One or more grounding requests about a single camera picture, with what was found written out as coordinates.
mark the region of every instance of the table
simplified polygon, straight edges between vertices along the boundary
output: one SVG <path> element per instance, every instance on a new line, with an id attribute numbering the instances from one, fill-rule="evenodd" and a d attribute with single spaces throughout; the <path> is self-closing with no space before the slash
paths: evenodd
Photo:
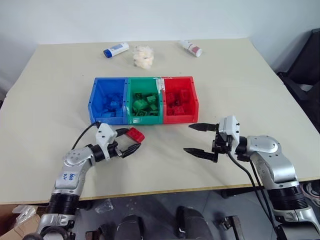
<path id="1" fill-rule="evenodd" d="M 129 51 L 110 59 L 103 50 L 112 42 L 39 45 L 0 111 L 0 203 L 49 200 L 62 156 L 90 124 L 87 106 L 95 77 L 193 76 L 199 122 L 215 124 L 235 115 L 242 136 L 276 138 L 300 180 L 319 179 L 320 135 L 250 41 L 193 42 L 203 49 L 198 58 L 175 41 L 130 42 Z M 137 45 L 154 49 L 150 70 L 133 65 L 131 50 Z M 183 151 L 209 151 L 211 132 L 188 124 L 136 128 L 145 134 L 140 149 L 91 168 L 82 200 L 250 186 L 227 156 L 212 163 Z M 91 129 L 78 147 L 94 144 L 95 132 Z"/>

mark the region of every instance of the plastic bag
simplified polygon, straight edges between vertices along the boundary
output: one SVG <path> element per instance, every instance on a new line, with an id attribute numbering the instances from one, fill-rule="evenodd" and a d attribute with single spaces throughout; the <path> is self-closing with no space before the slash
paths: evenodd
<path id="1" fill-rule="evenodd" d="M 13 209 L 12 213 L 20 213 L 20 215 L 15 219 L 14 227 L 22 224 L 23 222 L 31 218 L 33 215 L 35 215 L 36 210 L 36 207 L 28 205 L 19 205 L 15 209 Z"/>
<path id="2" fill-rule="evenodd" d="M 114 206 L 112 205 L 111 199 L 107 198 L 103 200 L 103 202 L 99 204 L 94 210 L 97 214 L 103 214 L 113 209 L 114 209 Z"/>

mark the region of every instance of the blue bin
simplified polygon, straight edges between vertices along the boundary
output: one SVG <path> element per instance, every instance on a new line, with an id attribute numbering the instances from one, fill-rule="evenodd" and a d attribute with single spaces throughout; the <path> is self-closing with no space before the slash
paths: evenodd
<path id="1" fill-rule="evenodd" d="M 127 125 L 126 77 L 97 77 L 88 104 L 90 121 L 110 125 Z"/>

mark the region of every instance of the green lego brick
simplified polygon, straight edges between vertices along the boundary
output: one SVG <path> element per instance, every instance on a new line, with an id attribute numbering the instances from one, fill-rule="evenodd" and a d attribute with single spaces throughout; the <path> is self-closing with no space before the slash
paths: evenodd
<path id="1" fill-rule="evenodd" d="M 154 95 L 151 95 L 151 96 L 147 96 L 146 97 L 146 101 L 149 103 L 149 104 L 154 104 L 156 102 L 156 97 Z"/>
<path id="2" fill-rule="evenodd" d="M 159 111 L 149 111 L 150 116 L 158 116 Z"/>
<path id="3" fill-rule="evenodd" d="M 134 101 L 132 108 L 136 108 L 137 110 L 146 109 L 149 104 L 144 99 L 139 99 Z"/>
<path id="4" fill-rule="evenodd" d="M 144 111 L 144 110 L 139 110 L 137 113 L 136 113 L 136 116 L 137 117 L 144 117 L 144 116 L 147 116 L 147 112 Z"/>
<path id="5" fill-rule="evenodd" d="M 136 93 L 134 94 L 134 98 L 135 98 L 135 100 L 140 100 L 140 99 L 142 99 L 142 93 L 141 93 L 141 92 L 136 92 Z"/>
<path id="6" fill-rule="evenodd" d="M 158 107 L 155 104 L 150 104 L 149 107 L 152 109 L 152 111 L 158 110 Z"/>

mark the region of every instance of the floor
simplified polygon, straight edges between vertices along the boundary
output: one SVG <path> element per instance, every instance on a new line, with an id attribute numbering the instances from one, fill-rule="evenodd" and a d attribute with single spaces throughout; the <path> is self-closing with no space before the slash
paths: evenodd
<path id="1" fill-rule="evenodd" d="M 224 199 L 219 191 L 191 191 L 111 198 L 112 210 L 97 213 L 95 208 L 104 200 L 93 202 L 90 210 L 77 212 L 73 231 L 76 239 L 84 239 L 86 231 L 96 230 L 106 223 L 120 223 L 123 217 L 136 214 L 143 218 L 146 240 L 176 239 L 175 213 L 178 206 L 192 207 L 203 214 L 215 240 L 235 240 L 232 229 L 222 230 L 217 222 L 237 215 L 246 240 L 276 240 L 271 224 L 253 192 Z M 320 209 L 313 207 L 316 214 Z"/>

